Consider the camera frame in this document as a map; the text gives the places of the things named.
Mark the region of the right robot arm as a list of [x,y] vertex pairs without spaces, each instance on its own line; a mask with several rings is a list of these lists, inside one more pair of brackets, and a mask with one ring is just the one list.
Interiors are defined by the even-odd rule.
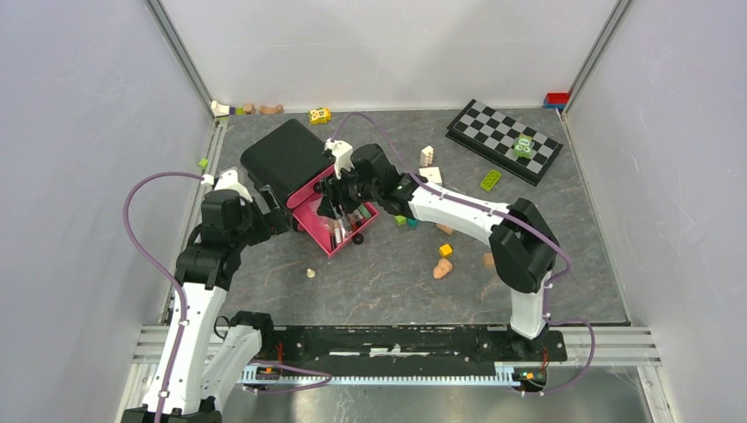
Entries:
[[365,203],[393,216],[448,226],[491,250],[499,279],[511,291],[511,353],[530,360],[544,349],[544,288],[559,253],[557,238],[528,200],[491,203],[457,194],[425,177],[400,173],[382,148],[327,140],[334,172],[321,182],[318,215],[341,218]]

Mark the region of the pink drawer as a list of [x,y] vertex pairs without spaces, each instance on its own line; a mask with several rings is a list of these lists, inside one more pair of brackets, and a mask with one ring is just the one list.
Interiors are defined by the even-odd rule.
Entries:
[[286,200],[285,206],[290,210],[294,210],[297,207],[299,207],[301,204],[307,201],[310,197],[316,194],[316,191],[314,190],[314,186],[318,182],[330,176],[331,174],[334,174],[333,165],[330,165],[329,167],[321,171],[319,174],[312,177],[309,182],[306,182],[299,189],[296,189]]
[[321,203],[321,196],[313,196],[297,207],[292,215],[298,228],[307,232],[328,257],[347,244],[362,244],[365,240],[363,231],[379,214],[371,203],[363,203],[351,213],[328,218],[317,213]]

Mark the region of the foundation bottle beige cap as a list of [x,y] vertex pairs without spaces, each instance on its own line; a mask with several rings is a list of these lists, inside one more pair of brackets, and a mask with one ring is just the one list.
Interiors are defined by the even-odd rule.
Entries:
[[446,233],[448,235],[452,235],[455,232],[455,230],[453,228],[451,228],[450,226],[445,226],[445,225],[442,225],[442,224],[437,224],[436,227],[439,230],[441,230],[442,232],[444,232],[444,233]]

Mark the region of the beige makeup sponge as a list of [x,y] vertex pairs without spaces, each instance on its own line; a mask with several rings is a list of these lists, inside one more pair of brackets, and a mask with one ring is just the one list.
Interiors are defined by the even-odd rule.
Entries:
[[433,268],[433,277],[435,279],[445,278],[452,270],[454,265],[446,258],[441,258]]

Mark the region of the clear plastic bag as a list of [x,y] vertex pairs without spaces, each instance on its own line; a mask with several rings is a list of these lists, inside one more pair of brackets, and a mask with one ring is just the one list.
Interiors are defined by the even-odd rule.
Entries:
[[331,240],[333,243],[333,246],[335,247],[334,237],[333,237],[333,230],[335,227],[337,227],[342,235],[342,242],[340,245],[342,245],[345,241],[350,239],[354,235],[354,227],[352,223],[349,220],[348,215],[344,216],[335,216],[334,218],[327,218],[327,224],[329,231],[331,232]]

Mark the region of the black makeup organizer box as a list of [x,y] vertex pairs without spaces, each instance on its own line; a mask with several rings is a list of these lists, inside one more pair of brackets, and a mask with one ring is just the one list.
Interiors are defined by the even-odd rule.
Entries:
[[249,146],[240,163],[257,188],[270,185],[285,206],[296,189],[332,165],[323,149],[324,142],[309,128],[290,119]]

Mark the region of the green tube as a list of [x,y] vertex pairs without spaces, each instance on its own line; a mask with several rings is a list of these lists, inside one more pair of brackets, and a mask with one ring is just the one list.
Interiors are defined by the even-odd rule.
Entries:
[[371,212],[367,209],[367,207],[364,204],[362,204],[358,208],[358,211],[361,213],[361,215],[364,217],[364,219],[370,219],[372,217]]

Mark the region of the white cube box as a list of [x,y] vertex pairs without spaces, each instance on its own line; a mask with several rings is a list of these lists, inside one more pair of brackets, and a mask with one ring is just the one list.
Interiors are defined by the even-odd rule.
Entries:
[[427,181],[440,186],[442,185],[442,175],[438,167],[421,167],[418,173],[420,176],[425,177]]

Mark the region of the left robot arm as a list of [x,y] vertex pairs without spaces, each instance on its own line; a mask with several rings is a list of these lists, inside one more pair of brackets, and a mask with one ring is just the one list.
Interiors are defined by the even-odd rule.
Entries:
[[219,422],[244,367],[276,350],[270,315],[240,311],[218,352],[208,356],[241,252],[267,241],[274,229],[237,182],[207,193],[201,213],[201,224],[177,258],[172,278],[178,300],[152,385],[140,406],[123,412],[124,422]]

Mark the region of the pink top drawer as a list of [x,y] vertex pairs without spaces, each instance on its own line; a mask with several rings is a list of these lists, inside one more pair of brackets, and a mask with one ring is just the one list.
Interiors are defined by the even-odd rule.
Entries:
[[307,201],[310,197],[316,194],[316,191],[314,190],[314,186],[318,182],[330,176],[331,174],[334,174],[333,165],[330,165],[329,167],[321,171],[319,174],[312,177],[309,182],[306,182],[299,189],[296,189],[286,200],[285,206],[290,210],[294,210],[297,207],[299,207],[301,204]]

